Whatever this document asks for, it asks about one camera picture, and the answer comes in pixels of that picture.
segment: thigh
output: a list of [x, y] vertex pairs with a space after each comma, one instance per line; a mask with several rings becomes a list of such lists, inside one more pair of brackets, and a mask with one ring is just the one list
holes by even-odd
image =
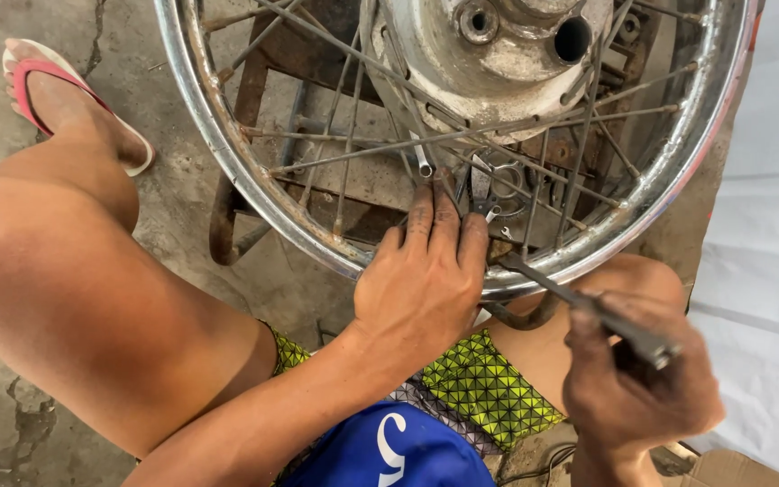
[[[589, 274], [570, 284], [578, 290], [614, 290], [640, 294], [672, 303], [687, 304], [681, 281], [662, 262], [631, 254], [618, 254]], [[517, 315], [530, 313], [542, 295], [520, 298], [508, 306]], [[566, 413], [562, 398], [564, 377], [570, 363], [564, 337], [569, 331], [568, 307], [558, 306], [555, 316], [532, 331], [518, 331], [493, 318], [485, 323], [495, 349], [506, 357], [533, 388], [558, 411]]]
[[98, 201], [0, 178], [0, 357], [143, 457], [262, 381], [267, 326], [155, 261]]

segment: hub hole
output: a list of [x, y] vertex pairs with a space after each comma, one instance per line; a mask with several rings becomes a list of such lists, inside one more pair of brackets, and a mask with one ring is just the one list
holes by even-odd
[[588, 52], [591, 29], [581, 17], [568, 18], [555, 35], [555, 52], [561, 61], [576, 64]]
[[477, 32], [486, 30], [486, 14], [480, 12], [471, 17], [471, 27]]

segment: pink flip-flop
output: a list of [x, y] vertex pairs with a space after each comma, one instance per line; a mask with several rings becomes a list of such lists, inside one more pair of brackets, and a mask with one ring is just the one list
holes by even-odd
[[79, 73], [77, 73], [77, 70], [74, 69], [73, 66], [71, 66], [71, 64], [66, 61], [64, 57], [59, 55], [59, 53], [57, 53], [55, 50], [51, 50], [47, 46], [39, 44], [38, 42], [30, 41], [28, 39], [20, 39], [20, 41], [27, 42], [35, 46], [39, 51], [41, 51], [42, 54], [47, 56], [47, 59], [49, 59], [49, 61], [42, 61], [38, 59], [24, 59], [22, 61], [17, 61], [14, 54], [7, 49], [2, 54], [2, 68], [6, 73], [11, 73], [11, 71], [5, 65], [6, 61], [16, 62], [16, 68], [13, 71], [14, 94], [16, 94], [16, 102], [20, 106], [20, 110], [23, 112], [23, 115], [28, 119], [28, 121], [32, 122], [35, 127], [38, 127], [47, 135], [53, 135], [49, 128], [47, 128], [47, 126], [45, 126], [44, 123], [38, 119], [35, 114], [35, 110], [32, 109], [26, 87], [28, 74], [32, 71], [40, 71], [42, 73], [51, 74], [57, 78], [65, 80], [69, 83], [74, 83], [76, 86], [80, 87], [87, 95], [91, 96], [95, 101], [97, 101], [98, 104], [101, 105], [106, 111], [113, 114], [113, 116], [116, 117], [116, 119], [119, 121], [119, 123], [122, 124], [123, 127], [127, 128], [143, 142], [144, 146], [146, 146], [146, 162], [144, 162], [140, 167], [125, 168], [124, 171], [127, 172], [129, 176], [137, 176], [140, 172], [146, 171], [146, 168], [152, 165], [152, 162], [155, 161], [155, 148], [152, 147], [152, 144], [149, 143], [149, 140], [140, 134], [140, 132], [135, 130], [134, 127], [126, 124], [123, 119], [114, 114], [114, 111], [111, 110], [110, 107], [107, 106], [101, 100], [101, 98], [99, 98], [98, 95], [92, 91], [92, 88], [89, 87], [86, 81], [83, 80]]

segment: green patterned shorts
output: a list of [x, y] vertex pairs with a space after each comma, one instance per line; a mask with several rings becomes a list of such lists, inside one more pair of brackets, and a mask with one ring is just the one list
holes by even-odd
[[[272, 329], [279, 349], [276, 374], [308, 358], [308, 352]], [[487, 329], [460, 340], [387, 400], [431, 414], [481, 455], [509, 451], [521, 437], [564, 419], [494, 348]]]

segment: concrete floor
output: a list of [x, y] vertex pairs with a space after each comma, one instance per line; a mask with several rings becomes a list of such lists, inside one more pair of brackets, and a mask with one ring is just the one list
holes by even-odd
[[[243, 2], [216, 3], [215, 8], [239, 11]], [[242, 31], [224, 35], [241, 36]], [[150, 2], [0, 0], [0, 66], [6, 37], [31, 38], [64, 54], [119, 115], [155, 144], [157, 165], [136, 181], [142, 206], [135, 238], [159, 261], [309, 348], [317, 345], [316, 318], [330, 329], [350, 320], [353, 283], [272, 232], [232, 268], [211, 261], [207, 235], [219, 170], [167, 66], [149, 70], [166, 60]], [[219, 56], [232, 55], [234, 49]], [[264, 98], [270, 108], [293, 96], [291, 83], [270, 86]], [[634, 244], [637, 251], [668, 262], [687, 283], [695, 276], [729, 136], [726, 127], [686, 191]], [[0, 160], [36, 141], [37, 130], [10, 110], [0, 75]], [[243, 217], [242, 225], [253, 224]], [[530, 455], [516, 457], [534, 461]], [[0, 362], [1, 486], [112, 487], [132, 469], [131, 457]]]

